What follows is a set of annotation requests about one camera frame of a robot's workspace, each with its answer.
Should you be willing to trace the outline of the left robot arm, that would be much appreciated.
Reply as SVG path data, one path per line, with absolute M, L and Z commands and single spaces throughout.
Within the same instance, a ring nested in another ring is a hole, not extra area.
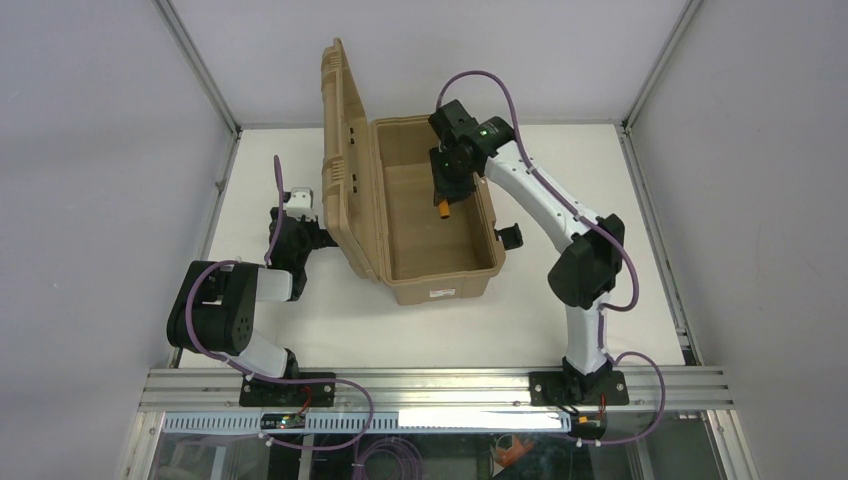
M 293 217 L 278 207 L 270 210 L 270 217 L 266 263 L 190 263 L 166 336 L 171 346 L 219 360 L 251 379 L 297 381 L 296 355 L 257 332 L 256 306 L 298 301 L 307 284 L 311 253 L 337 243 L 316 217 Z

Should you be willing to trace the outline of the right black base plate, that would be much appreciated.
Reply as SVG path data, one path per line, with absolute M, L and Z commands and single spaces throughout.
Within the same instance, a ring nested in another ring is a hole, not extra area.
M 534 371 L 528 374 L 533 406 L 626 406 L 630 403 L 624 374 L 601 373 L 583 379 L 563 371 Z

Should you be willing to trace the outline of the aluminium mounting rail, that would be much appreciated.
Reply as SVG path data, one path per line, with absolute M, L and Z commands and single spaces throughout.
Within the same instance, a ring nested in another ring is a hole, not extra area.
M 312 387 L 317 410 L 379 412 L 407 408 L 541 410 L 563 404 L 554 368 L 340 369 L 337 381 Z M 153 369 L 142 390 L 141 412 L 231 412 L 286 408 L 271 387 L 223 368 Z M 602 405 L 610 412 L 732 410 L 719 367 L 623 366 Z

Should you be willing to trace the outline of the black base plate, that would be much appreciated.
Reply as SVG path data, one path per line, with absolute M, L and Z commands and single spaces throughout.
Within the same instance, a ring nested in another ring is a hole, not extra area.
M 601 373 L 583 379 L 563 371 L 534 371 L 528 374 L 533 406 L 626 406 L 630 403 L 624 374 Z
M 335 402 L 335 379 L 332 372 L 305 372 L 305 384 L 280 384 L 265 380 L 244 379 L 238 404 L 241 407 L 301 408 L 332 407 Z

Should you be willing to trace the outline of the orange handled screwdriver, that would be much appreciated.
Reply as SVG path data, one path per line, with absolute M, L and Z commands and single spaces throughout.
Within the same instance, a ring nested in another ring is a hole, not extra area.
M 448 219 L 451 216 L 450 205 L 449 205 L 449 202 L 447 200 L 441 201 L 437 205 L 437 209 L 438 209 L 439 217 L 441 219 Z

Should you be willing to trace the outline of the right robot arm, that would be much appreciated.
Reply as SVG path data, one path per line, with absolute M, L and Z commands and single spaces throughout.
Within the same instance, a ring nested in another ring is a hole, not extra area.
M 478 122 L 453 100 L 436 108 L 428 123 L 438 139 L 429 151 L 433 203 L 441 218 L 468 199 L 486 179 L 508 193 L 547 234 L 559 257 L 547 275 L 564 306 L 568 343 L 562 381 L 549 397 L 578 403 L 600 395 L 613 363 L 605 347 L 605 311 L 622 269 L 625 228 L 615 214 L 581 210 L 546 172 L 534 167 L 518 132 L 500 117 Z

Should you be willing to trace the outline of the orange object below table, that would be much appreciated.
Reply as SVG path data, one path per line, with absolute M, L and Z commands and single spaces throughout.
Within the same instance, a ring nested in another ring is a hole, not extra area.
M 493 445 L 493 461 L 496 465 L 506 468 L 525 456 L 534 448 L 534 441 L 526 435 L 503 434 Z

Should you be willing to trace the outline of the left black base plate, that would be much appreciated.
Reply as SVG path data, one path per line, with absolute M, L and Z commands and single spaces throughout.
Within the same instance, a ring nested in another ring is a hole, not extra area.
M 335 379 L 332 372 L 305 372 L 305 384 L 280 384 L 265 380 L 244 379 L 238 404 L 241 407 L 301 408 L 332 407 L 335 402 Z

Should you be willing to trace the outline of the tan plastic toolbox bin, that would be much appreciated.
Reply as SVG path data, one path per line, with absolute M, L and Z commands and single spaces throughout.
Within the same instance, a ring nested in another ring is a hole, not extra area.
M 369 120 L 339 38 L 323 51 L 321 91 L 325 225 L 352 270 L 400 305 L 481 296 L 506 260 L 489 188 L 474 179 L 441 218 L 427 116 Z

